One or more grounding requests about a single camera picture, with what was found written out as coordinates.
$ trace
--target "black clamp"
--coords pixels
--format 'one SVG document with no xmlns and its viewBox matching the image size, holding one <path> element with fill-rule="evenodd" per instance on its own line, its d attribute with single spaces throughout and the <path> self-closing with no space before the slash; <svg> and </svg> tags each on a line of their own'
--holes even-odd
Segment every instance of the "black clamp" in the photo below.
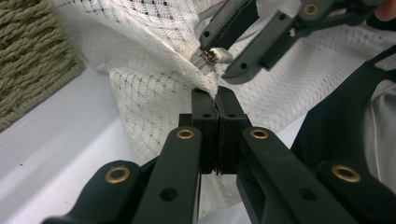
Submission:
<svg viewBox="0 0 396 224">
<path fill-rule="evenodd" d="M 201 50 L 229 49 L 258 18 L 255 0 L 226 1 L 202 31 Z"/>
<path fill-rule="evenodd" d="M 227 1 L 224 6 L 230 5 L 231 2 L 234 1 Z M 300 37 L 310 35 L 316 30 L 342 24 L 358 25 L 369 18 L 384 2 L 385 0 L 305 0 L 295 18 L 291 18 L 283 12 L 277 12 L 267 26 L 228 67 L 222 78 L 230 84 L 248 82 L 262 68 L 270 70 Z M 249 12 L 253 11 L 254 6 L 249 5 Z M 217 15 L 224 14 L 232 17 L 234 21 L 241 21 L 239 17 L 246 15 L 238 12 L 233 14 L 233 11 L 227 10 L 227 8 L 221 8 Z M 243 33 L 233 35 L 225 33 L 225 31 L 231 30 L 228 28 L 228 22 L 222 24 L 224 25 L 223 29 L 217 26 L 216 29 L 213 29 L 215 24 L 219 24 L 216 16 L 201 34 L 200 41 L 204 49 L 207 46 L 210 48 L 224 48 L 225 46 L 227 49 Z M 240 26 L 243 25 L 249 25 L 249 23 L 240 23 Z M 210 44 L 206 43 L 206 39 L 210 37 L 205 37 L 207 34 L 215 36 L 216 41 L 212 41 Z"/>
</svg>

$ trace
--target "braided texture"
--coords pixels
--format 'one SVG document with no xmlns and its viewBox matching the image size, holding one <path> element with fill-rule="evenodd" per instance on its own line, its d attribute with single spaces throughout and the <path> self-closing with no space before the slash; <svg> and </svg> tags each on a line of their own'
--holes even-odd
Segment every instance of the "braided texture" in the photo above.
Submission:
<svg viewBox="0 0 396 224">
<path fill-rule="evenodd" d="M 0 131 L 82 67 L 48 0 L 0 2 Z"/>
</svg>

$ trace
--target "metal rivet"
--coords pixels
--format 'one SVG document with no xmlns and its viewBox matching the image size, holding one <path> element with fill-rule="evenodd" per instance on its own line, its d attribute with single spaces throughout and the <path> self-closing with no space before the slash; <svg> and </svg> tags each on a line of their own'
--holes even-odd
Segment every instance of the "metal rivet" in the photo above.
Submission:
<svg viewBox="0 0 396 224">
<path fill-rule="evenodd" d="M 308 16 L 315 16 L 318 14 L 319 7 L 316 4 L 310 3 L 306 4 L 304 7 L 304 13 Z"/>
<path fill-rule="evenodd" d="M 123 171 L 123 174 L 118 177 L 113 177 L 113 173 L 116 171 Z M 107 174 L 105 176 L 105 180 L 107 181 L 107 183 L 110 183 L 110 184 L 118 184 L 118 183 L 121 183 L 124 180 L 126 180 L 130 174 L 131 174 L 131 171 L 126 166 L 124 166 L 124 165 L 117 166 L 117 167 L 111 168 L 107 172 Z"/>
<path fill-rule="evenodd" d="M 250 132 L 250 135 L 257 138 L 257 139 L 265 139 L 269 137 L 270 135 L 268 132 L 260 130 L 260 129 L 255 129 Z"/>
<path fill-rule="evenodd" d="M 183 129 L 177 132 L 176 136 L 181 139 L 190 139 L 194 137 L 194 132 L 189 129 Z"/>
<path fill-rule="evenodd" d="M 352 168 L 345 165 L 334 165 L 332 167 L 332 173 L 346 182 L 357 183 L 361 181 L 361 176 Z"/>
</svg>

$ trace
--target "white fabric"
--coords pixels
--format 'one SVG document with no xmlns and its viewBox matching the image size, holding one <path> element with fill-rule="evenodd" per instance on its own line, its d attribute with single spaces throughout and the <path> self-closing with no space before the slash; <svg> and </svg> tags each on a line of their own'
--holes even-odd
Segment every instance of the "white fabric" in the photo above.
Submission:
<svg viewBox="0 0 396 224">
<path fill-rule="evenodd" d="M 378 84 L 365 110 L 364 149 L 370 173 L 396 193 L 396 83 Z"/>
<path fill-rule="evenodd" d="M 385 71 L 396 69 L 396 54 L 390 55 L 388 58 L 376 63 L 375 66 Z"/>
<path fill-rule="evenodd" d="M 190 91 L 214 95 L 217 75 L 190 63 L 198 36 L 220 1 L 53 0 L 80 53 L 110 74 L 113 91 L 140 164 L 157 156 L 179 113 L 191 112 Z M 297 13 L 299 0 L 257 2 L 261 18 L 230 49 L 237 56 L 278 9 Z M 199 13 L 203 13 L 199 22 Z M 365 60 L 396 44 L 396 34 L 339 26 L 294 45 L 271 72 L 230 86 L 254 125 L 278 132 L 331 93 Z M 222 75 L 226 65 L 217 65 Z M 240 201 L 232 176 L 204 176 L 201 215 Z"/>
</svg>

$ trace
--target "white netting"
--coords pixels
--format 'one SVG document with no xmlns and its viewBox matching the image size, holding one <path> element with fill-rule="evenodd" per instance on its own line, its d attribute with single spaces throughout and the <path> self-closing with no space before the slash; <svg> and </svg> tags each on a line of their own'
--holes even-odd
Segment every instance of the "white netting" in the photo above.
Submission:
<svg viewBox="0 0 396 224">
<path fill-rule="evenodd" d="M 123 124 L 140 164 L 157 156 L 178 114 L 191 112 L 192 88 L 214 95 L 217 75 L 191 63 L 198 36 L 221 1 L 53 0 L 81 54 L 110 74 Z M 230 52 L 236 56 L 277 10 L 296 14 L 299 0 L 258 1 L 261 18 Z M 331 93 L 365 60 L 396 44 L 396 35 L 340 26 L 295 44 L 271 72 L 230 86 L 254 125 L 275 132 Z M 222 75 L 225 65 L 216 66 Z M 233 176 L 203 177 L 201 215 L 239 202 Z"/>
<path fill-rule="evenodd" d="M 382 68 L 385 71 L 396 69 L 396 54 L 393 54 L 381 62 L 376 63 L 375 66 Z"/>
</svg>

